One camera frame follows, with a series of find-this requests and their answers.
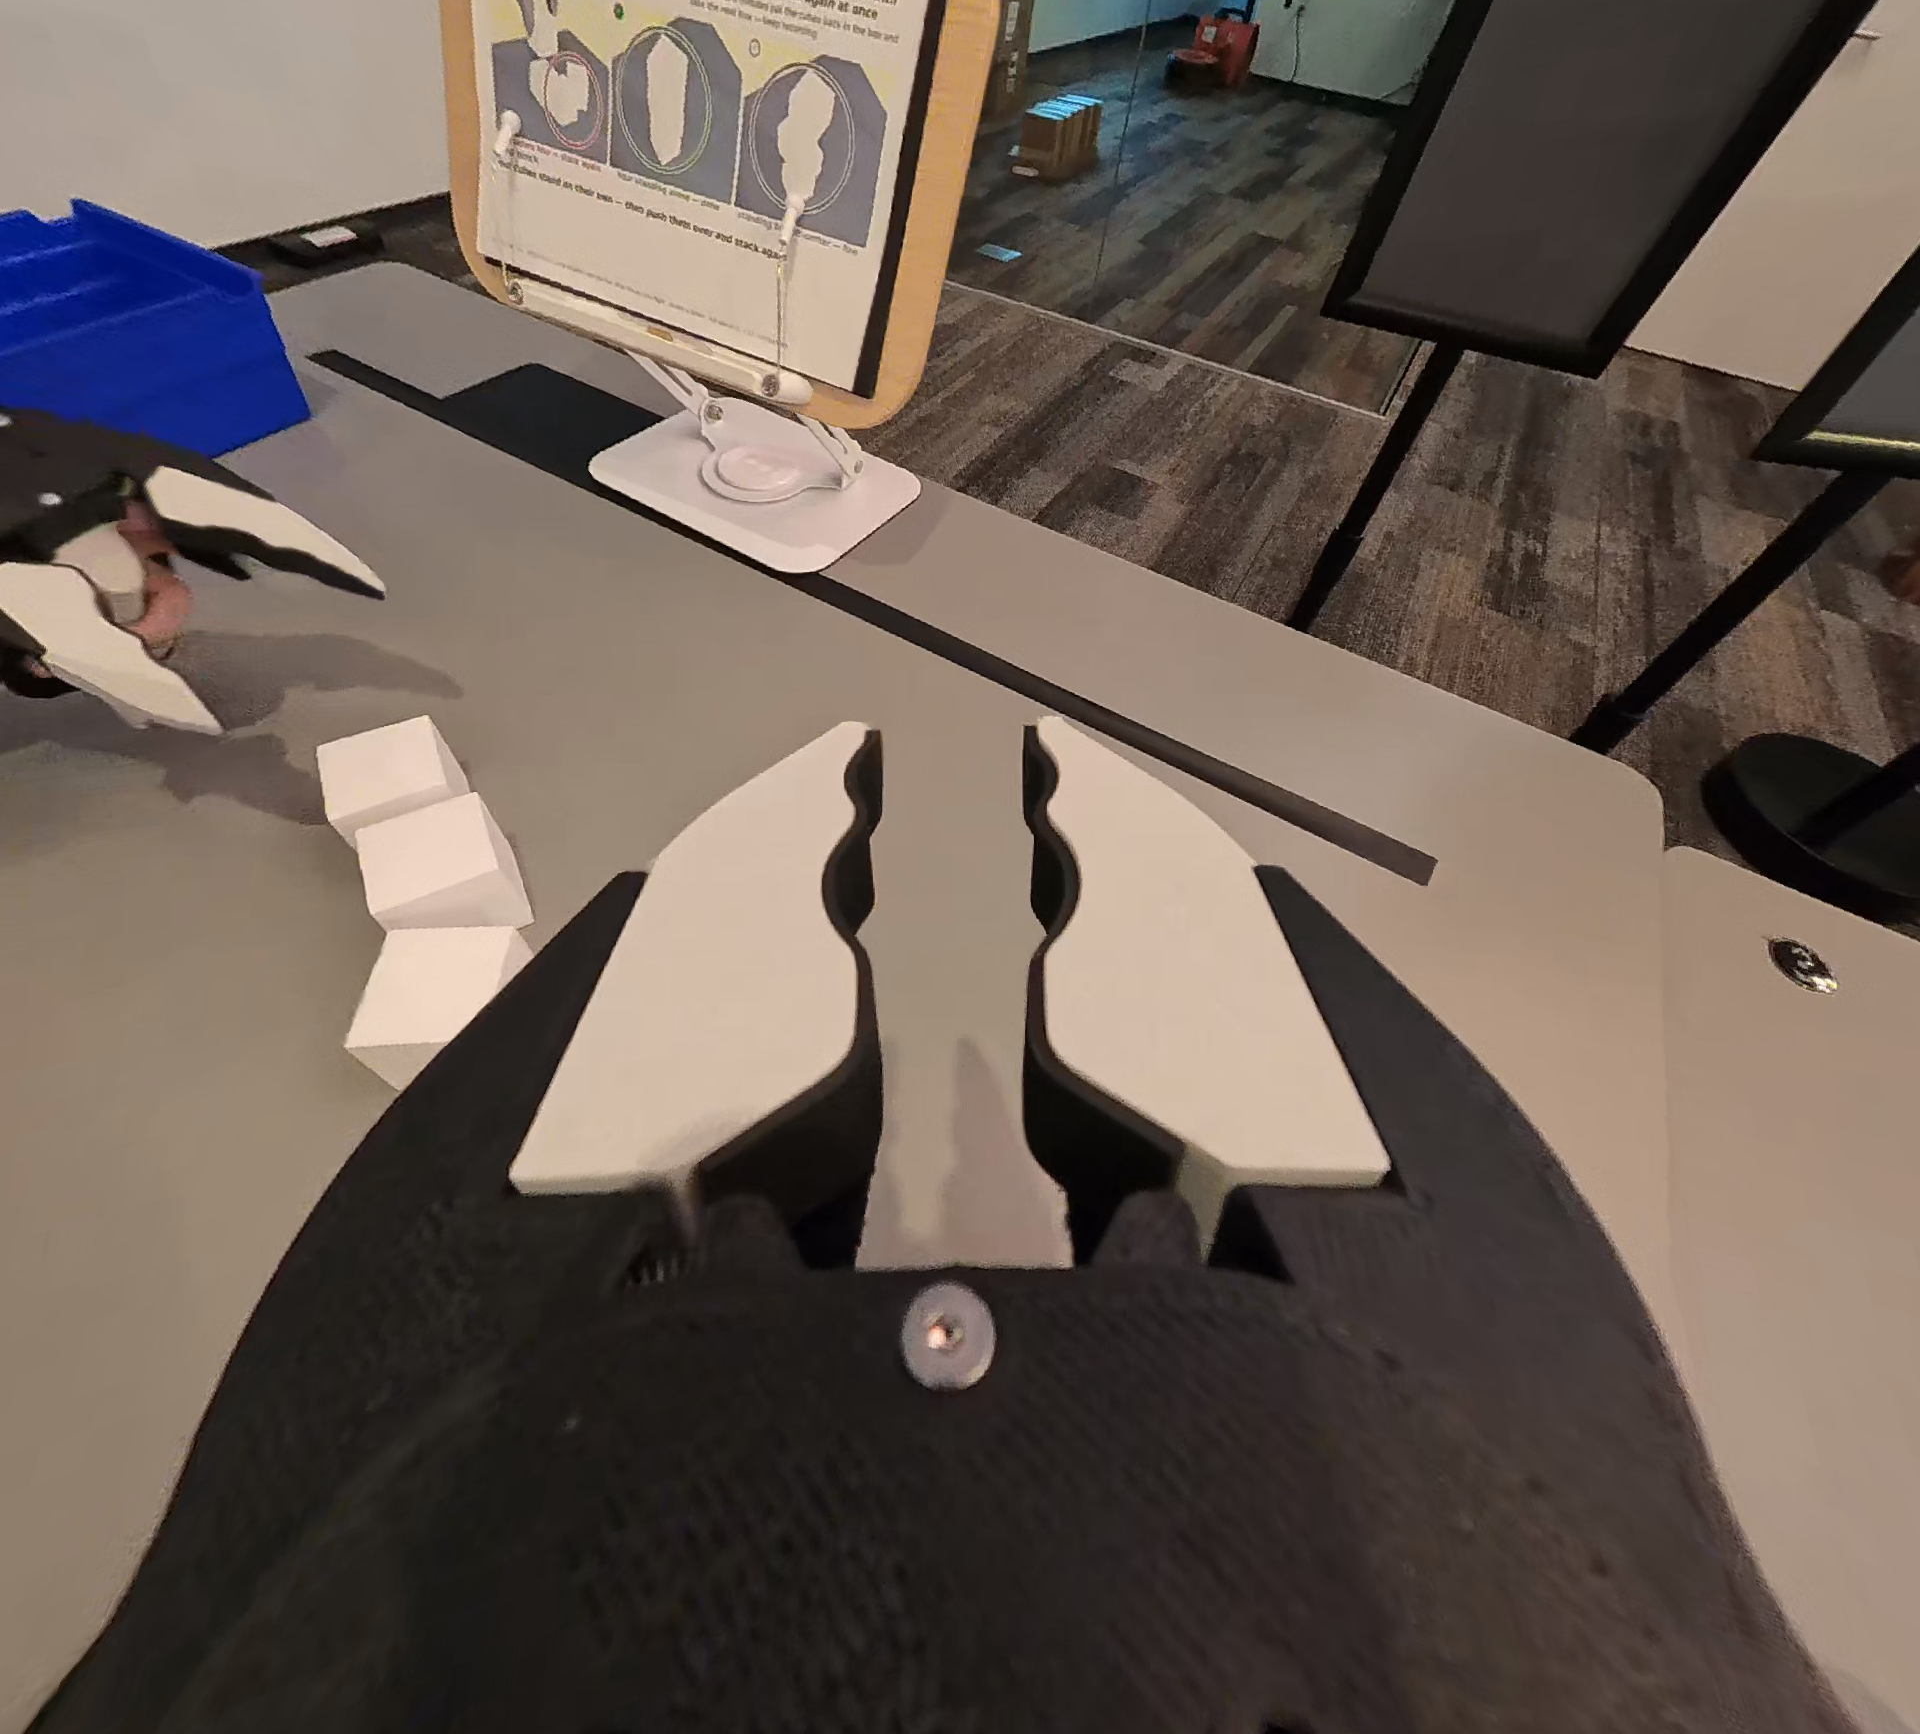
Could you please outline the wooden document board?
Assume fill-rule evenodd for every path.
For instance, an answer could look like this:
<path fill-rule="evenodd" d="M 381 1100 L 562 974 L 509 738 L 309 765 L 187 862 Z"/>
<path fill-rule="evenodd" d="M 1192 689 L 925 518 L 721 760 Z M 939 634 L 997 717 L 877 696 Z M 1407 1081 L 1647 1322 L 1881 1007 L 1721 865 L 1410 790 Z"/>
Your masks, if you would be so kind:
<path fill-rule="evenodd" d="M 509 311 L 559 327 L 609 351 L 631 351 L 674 374 L 809 419 L 833 431 L 892 421 L 918 392 L 948 277 L 974 140 L 988 89 L 999 0 L 944 0 L 938 32 L 925 37 L 925 98 L 914 175 L 900 182 L 902 232 L 875 372 L 865 392 L 797 377 L 773 390 L 775 374 L 751 358 L 728 358 L 716 345 L 504 270 L 482 253 L 477 192 L 495 156 L 477 98 L 470 0 L 437 0 L 444 71 L 444 135 L 449 221 L 479 290 Z"/>

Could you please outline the printed instruction sheet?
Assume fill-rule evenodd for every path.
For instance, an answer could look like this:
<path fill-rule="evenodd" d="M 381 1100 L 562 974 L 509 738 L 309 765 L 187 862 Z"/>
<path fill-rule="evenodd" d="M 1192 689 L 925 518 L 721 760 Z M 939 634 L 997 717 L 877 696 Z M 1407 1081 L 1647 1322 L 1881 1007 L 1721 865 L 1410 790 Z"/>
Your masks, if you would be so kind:
<path fill-rule="evenodd" d="M 785 369 L 865 392 L 945 0 L 470 0 L 482 253 L 754 363 L 773 354 L 775 127 L 828 90 Z"/>

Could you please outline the black floor stand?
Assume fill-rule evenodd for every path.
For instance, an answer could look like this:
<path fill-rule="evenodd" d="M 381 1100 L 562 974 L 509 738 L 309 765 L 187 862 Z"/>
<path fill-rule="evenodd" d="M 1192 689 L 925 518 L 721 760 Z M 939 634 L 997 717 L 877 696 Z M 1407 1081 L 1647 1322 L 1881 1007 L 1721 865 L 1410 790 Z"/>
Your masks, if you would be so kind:
<path fill-rule="evenodd" d="M 1702 778 L 1755 874 L 1879 927 L 1917 929 L 1917 746 L 1883 765 L 1797 735 L 1741 740 Z"/>

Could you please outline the blue plastic bin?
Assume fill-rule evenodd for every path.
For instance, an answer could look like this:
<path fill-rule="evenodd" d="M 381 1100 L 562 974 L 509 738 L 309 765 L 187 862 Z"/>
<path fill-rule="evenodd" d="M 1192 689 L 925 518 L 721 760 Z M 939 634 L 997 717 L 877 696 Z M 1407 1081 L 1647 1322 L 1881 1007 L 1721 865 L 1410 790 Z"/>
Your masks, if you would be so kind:
<path fill-rule="evenodd" d="M 73 201 L 1 216 L 1 413 L 224 459 L 309 421 L 260 277 Z"/>

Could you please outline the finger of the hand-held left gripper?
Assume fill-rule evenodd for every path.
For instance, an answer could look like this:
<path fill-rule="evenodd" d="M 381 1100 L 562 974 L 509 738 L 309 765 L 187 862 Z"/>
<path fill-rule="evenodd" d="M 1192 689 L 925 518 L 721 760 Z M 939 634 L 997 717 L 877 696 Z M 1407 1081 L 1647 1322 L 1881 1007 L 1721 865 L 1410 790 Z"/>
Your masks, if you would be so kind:
<path fill-rule="evenodd" d="M 262 565 L 338 592 L 385 596 L 379 577 L 347 547 L 220 466 L 156 466 L 147 512 L 166 542 L 203 571 L 242 578 L 246 565 Z"/>
<path fill-rule="evenodd" d="M 88 694 L 128 726 L 224 732 L 187 683 L 101 613 L 81 571 L 4 562 L 1 617 L 10 649 L 35 658 L 60 685 Z"/>

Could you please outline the person's left hand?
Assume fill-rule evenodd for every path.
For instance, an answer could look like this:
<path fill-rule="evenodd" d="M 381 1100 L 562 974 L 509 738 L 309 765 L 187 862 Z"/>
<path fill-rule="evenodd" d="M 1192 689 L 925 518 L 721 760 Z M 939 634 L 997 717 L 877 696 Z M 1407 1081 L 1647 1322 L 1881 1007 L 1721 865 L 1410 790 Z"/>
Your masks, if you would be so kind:
<path fill-rule="evenodd" d="M 180 551 L 138 499 L 125 504 L 115 530 L 138 562 L 139 599 L 135 608 L 129 599 L 117 599 L 113 623 L 139 643 L 149 661 L 168 664 L 193 613 L 193 599 L 180 577 Z"/>

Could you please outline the white document stand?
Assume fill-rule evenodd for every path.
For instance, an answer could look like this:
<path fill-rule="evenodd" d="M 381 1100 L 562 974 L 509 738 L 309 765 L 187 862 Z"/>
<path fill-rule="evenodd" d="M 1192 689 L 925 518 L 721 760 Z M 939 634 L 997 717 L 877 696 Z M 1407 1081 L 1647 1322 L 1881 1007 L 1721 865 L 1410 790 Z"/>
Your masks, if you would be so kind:
<path fill-rule="evenodd" d="M 504 282 L 509 304 L 553 324 L 603 333 L 670 404 L 651 427 L 591 454 L 589 483 L 791 577 L 828 571 L 920 494 L 915 479 L 885 462 L 869 479 L 863 446 L 850 431 L 809 415 L 811 390 L 787 371 L 793 261 L 832 116 L 825 85 L 803 79 L 775 125 L 784 203 L 770 247 L 770 360 L 687 341 L 549 282 L 514 275 Z"/>

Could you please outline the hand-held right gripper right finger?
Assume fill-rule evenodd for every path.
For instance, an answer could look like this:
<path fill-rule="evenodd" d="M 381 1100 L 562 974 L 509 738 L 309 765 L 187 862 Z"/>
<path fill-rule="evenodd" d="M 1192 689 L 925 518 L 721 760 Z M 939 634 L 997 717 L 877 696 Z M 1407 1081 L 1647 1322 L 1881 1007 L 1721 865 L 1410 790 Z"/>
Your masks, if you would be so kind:
<path fill-rule="evenodd" d="M 1138 1195 L 1210 1253 L 1236 1195 L 1373 1193 L 1390 1156 L 1254 857 L 1059 717 L 1022 735 L 1022 1133 L 1091 1263 Z"/>

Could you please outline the white foam cube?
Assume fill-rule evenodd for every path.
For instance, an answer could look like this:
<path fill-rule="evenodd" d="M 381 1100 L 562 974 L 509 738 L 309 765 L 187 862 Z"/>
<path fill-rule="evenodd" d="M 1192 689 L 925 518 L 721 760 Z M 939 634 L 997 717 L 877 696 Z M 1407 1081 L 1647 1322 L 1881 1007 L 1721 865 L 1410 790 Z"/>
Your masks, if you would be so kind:
<path fill-rule="evenodd" d="M 531 956 L 514 929 L 389 931 L 349 1016 L 346 1052 L 404 1093 Z"/>
<path fill-rule="evenodd" d="M 475 790 L 360 829 L 353 852 L 365 913 L 385 933 L 534 922 L 516 852 Z"/>
<path fill-rule="evenodd" d="M 324 818 L 347 846 L 370 827 L 470 792 L 468 772 L 425 714 L 319 743 L 315 772 Z"/>

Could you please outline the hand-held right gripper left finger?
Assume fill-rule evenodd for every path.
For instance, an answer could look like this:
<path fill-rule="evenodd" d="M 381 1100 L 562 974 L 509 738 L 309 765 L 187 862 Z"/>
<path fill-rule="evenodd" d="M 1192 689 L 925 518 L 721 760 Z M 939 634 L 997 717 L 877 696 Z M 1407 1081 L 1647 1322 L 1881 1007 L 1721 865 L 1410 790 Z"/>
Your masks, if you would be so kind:
<path fill-rule="evenodd" d="M 748 1199 L 805 1266 L 853 1266 L 883 1135 L 862 943 L 882 813 L 882 735 L 844 721 L 659 850 L 509 1162 L 516 1197 L 648 1195 L 683 1230 Z"/>

